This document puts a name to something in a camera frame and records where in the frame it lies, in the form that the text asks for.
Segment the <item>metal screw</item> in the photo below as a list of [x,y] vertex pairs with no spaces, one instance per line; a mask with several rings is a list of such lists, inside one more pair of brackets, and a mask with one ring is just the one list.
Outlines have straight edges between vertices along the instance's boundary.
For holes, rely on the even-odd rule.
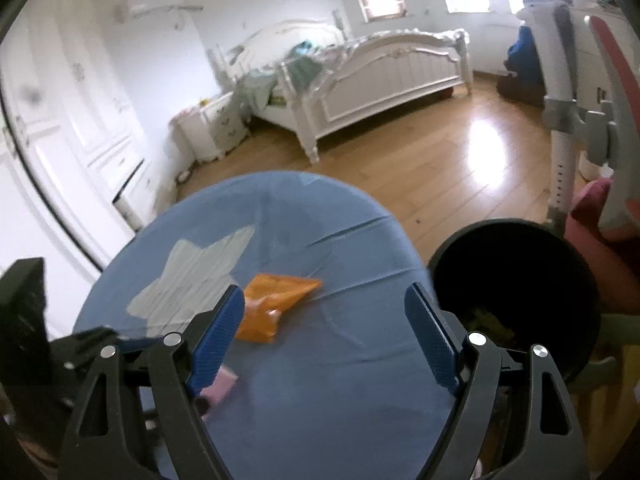
[[533,347],[533,353],[535,355],[537,355],[538,357],[546,357],[549,355],[549,350],[547,350],[545,347],[543,347],[542,345],[535,345]]
[[469,334],[469,341],[476,346],[482,346],[486,343],[486,337],[479,332]]
[[108,359],[109,357],[113,357],[116,355],[116,347],[113,345],[107,345],[102,350],[100,350],[100,357],[104,359]]
[[177,332],[171,332],[170,334],[167,334],[166,336],[164,336],[164,339],[162,340],[162,342],[166,346],[176,346],[182,342],[182,336]]

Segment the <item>blue table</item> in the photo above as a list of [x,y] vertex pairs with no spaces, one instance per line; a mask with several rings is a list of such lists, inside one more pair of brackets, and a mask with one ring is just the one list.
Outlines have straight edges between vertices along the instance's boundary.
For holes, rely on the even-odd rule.
[[[131,300],[185,239],[201,248],[255,233],[232,271],[321,278],[280,320],[275,343],[235,341],[239,381],[207,420],[236,480],[413,480],[452,410],[405,319],[413,282],[432,291],[398,222],[353,187],[309,173],[255,173],[175,205],[138,234],[95,284],[76,330],[143,335]],[[166,453],[165,475],[175,477]]]

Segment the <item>orange plastic bag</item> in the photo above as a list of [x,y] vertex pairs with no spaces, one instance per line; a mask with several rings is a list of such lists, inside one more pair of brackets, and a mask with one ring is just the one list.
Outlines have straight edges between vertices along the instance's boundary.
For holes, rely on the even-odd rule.
[[273,343],[278,321],[322,280],[258,274],[244,289],[244,317],[236,332],[236,339],[253,343]]

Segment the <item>wooden floor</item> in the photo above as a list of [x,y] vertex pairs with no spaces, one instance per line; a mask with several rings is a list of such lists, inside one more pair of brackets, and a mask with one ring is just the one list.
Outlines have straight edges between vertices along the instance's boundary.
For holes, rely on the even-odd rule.
[[506,102],[495,82],[474,94],[427,97],[335,132],[310,165],[296,136],[267,123],[223,160],[203,165],[181,198],[231,176],[265,170],[312,171],[359,187],[402,223],[426,262],[461,227],[483,218],[543,221],[550,140],[541,111]]

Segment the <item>green blanket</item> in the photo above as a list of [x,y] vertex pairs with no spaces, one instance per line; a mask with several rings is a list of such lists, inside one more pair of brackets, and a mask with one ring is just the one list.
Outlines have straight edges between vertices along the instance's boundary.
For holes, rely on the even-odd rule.
[[[291,49],[285,59],[291,84],[297,93],[306,91],[316,76],[322,72],[322,64],[309,55],[316,49],[317,47],[310,41],[303,41]],[[278,76],[275,70],[251,70],[242,78],[240,88],[251,107],[263,111],[277,84]]]

